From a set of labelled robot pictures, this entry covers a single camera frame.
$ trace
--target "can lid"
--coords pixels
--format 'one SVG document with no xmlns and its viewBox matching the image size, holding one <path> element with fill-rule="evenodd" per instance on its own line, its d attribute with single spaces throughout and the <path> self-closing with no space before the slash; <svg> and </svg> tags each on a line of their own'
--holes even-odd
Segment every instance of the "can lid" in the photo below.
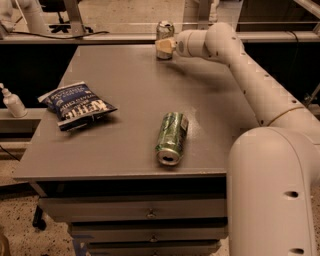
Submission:
<svg viewBox="0 0 320 256">
<path fill-rule="evenodd" d="M 159 25 L 160 25 L 160 27 L 172 27 L 173 23 L 168 20 L 162 20 L 162 21 L 160 21 Z"/>
<path fill-rule="evenodd" d="M 165 165 L 176 165 L 180 161 L 179 154 L 171 149 L 160 150 L 157 156 L 159 162 Z"/>
</svg>

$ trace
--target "drawer handle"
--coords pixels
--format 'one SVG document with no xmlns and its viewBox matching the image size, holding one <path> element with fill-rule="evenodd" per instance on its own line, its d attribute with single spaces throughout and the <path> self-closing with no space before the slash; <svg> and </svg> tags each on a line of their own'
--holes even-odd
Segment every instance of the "drawer handle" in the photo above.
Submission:
<svg viewBox="0 0 320 256">
<path fill-rule="evenodd" d="M 147 219 L 154 219 L 157 215 L 154 213 L 153 209 L 149 210 L 149 213 L 146 215 Z"/>
<path fill-rule="evenodd" d="M 153 236 L 151 237 L 151 239 L 150 239 L 150 242 L 151 242 L 151 243 L 156 243 L 156 242 L 158 242 L 158 239 L 153 235 Z"/>
</svg>

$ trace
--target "black cable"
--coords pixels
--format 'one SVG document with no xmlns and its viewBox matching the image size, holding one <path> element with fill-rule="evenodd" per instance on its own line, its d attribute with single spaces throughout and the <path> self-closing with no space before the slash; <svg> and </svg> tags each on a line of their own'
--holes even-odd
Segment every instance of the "black cable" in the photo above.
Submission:
<svg viewBox="0 0 320 256">
<path fill-rule="evenodd" d="M 290 66 L 290 69 L 289 69 L 289 72 L 288 72 L 288 77 L 287 77 L 288 83 L 290 83 L 292 70 L 293 70 L 294 64 L 296 63 L 296 59 L 297 59 L 297 56 L 298 56 L 299 38 L 297 37 L 296 33 L 294 33 L 293 31 L 287 31 L 287 32 L 293 34 L 294 37 L 296 38 L 296 42 L 297 42 L 296 51 L 295 51 L 295 54 L 294 54 L 294 57 L 293 57 L 293 60 L 292 60 L 292 63 L 291 63 L 291 66 Z"/>
<path fill-rule="evenodd" d="M 29 35 L 29 36 L 38 36 L 38 37 L 44 37 L 44 38 L 50 38 L 50 39 L 79 39 L 87 36 L 93 36 L 97 34 L 108 34 L 108 31 L 98 31 L 90 34 L 85 34 L 81 36 L 69 36 L 69 37 L 56 37 L 56 36 L 47 36 L 47 35 L 42 35 L 42 34 L 36 34 L 36 33 L 29 33 L 29 32 L 22 32 L 22 31 L 14 31 L 11 32 L 10 34 L 20 34 L 20 35 Z"/>
<path fill-rule="evenodd" d="M 12 158 L 16 159 L 17 161 L 20 161 L 20 159 L 18 159 L 17 157 L 15 157 L 14 155 L 12 155 L 8 150 L 4 149 L 1 145 L 0 145 L 0 148 L 6 152 L 8 155 L 10 155 Z"/>
</svg>

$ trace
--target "table top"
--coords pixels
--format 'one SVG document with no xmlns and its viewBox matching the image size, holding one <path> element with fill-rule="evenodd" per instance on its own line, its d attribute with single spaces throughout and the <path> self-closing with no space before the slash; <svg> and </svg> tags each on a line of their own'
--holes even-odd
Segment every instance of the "table top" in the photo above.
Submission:
<svg viewBox="0 0 320 256">
<path fill-rule="evenodd" d="M 97 180 L 225 175 L 229 151 L 257 127 L 229 69 L 200 58 L 157 60 L 154 45 L 78 47 L 59 86 L 84 81 L 118 108 L 85 129 L 61 132 L 46 111 L 17 180 Z M 161 165 L 155 146 L 164 115 L 189 119 L 184 157 Z"/>
</svg>

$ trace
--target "green can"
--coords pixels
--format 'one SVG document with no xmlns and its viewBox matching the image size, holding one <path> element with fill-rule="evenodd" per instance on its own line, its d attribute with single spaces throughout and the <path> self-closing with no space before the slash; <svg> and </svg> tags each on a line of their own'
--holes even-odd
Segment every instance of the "green can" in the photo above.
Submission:
<svg viewBox="0 0 320 256">
<path fill-rule="evenodd" d="M 157 157 L 160 163 L 176 165 L 183 156 L 183 144 L 187 136 L 189 121 L 182 113 L 171 112 L 164 116 L 158 144 Z"/>
</svg>

